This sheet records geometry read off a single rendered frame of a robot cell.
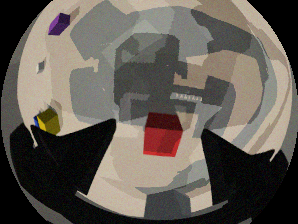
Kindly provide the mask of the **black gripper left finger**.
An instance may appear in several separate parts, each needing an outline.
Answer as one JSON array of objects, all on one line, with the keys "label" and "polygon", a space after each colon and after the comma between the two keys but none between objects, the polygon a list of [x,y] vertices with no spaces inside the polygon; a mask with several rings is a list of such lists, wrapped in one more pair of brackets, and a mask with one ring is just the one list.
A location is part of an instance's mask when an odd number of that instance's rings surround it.
[{"label": "black gripper left finger", "polygon": [[57,167],[77,186],[78,192],[88,196],[90,184],[114,137],[116,119],[100,121],[64,136],[52,135],[36,125],[29,127],[39,147],[52,157]]}]

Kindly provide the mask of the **red block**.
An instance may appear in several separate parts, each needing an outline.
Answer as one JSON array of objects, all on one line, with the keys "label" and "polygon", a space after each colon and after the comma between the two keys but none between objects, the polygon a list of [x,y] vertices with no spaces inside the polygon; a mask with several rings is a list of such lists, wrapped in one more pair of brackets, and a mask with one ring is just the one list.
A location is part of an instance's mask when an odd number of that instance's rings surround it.
[{"label": "red block", "polygon": [[184,129],[178,115],[148,112],[145,121],[144,155],[176,156],[182,132]]}]

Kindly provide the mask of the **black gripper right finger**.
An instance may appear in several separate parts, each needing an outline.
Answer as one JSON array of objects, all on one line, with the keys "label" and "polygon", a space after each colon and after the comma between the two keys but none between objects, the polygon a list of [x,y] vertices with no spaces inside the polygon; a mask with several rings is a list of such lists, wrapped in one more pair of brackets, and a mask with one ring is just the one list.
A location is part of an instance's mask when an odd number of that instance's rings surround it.
[{"label": "black gripper right finger", "polygon": [[275,152],[275,149],[269,149],[267,152],[250,155],[210,132],[208,128],[204,128],[201,133],[201,143],[212,185],[212,205],[226,201],[261,165],[271,160]]}]

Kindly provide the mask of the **small purple block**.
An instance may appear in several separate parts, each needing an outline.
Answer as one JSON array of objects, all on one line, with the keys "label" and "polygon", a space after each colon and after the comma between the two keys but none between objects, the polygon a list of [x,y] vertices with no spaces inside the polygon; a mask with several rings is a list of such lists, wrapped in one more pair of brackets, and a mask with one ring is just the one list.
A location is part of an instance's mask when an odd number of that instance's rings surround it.
[{"label": "small purple block", "polygon": [[65,28],[69,26],[69,19],[71,19],[71,15],[57,15],[57,18],[53,19],[53,22],[49,24],[48,35],[60,36],[60,34],[63,34]]}]

